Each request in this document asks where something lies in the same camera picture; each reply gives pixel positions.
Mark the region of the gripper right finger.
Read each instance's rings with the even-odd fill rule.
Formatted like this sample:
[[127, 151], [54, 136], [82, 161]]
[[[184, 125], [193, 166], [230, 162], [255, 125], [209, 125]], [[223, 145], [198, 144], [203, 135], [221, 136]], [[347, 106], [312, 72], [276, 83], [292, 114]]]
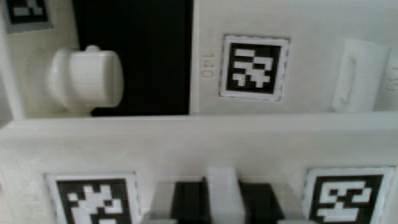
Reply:
[[278, 224], [285, 214], [269, 183], [239, 182], [246, 209], [246, 224]]

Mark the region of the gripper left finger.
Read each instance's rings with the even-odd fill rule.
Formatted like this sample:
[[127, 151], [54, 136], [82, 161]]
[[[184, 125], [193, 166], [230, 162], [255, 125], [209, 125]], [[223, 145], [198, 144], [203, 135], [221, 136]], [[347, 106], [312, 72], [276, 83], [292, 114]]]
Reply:
[[178, 224], [207, 224], [209, 211], [205, 181], [177, 183], [171, 218], [178, 221]]

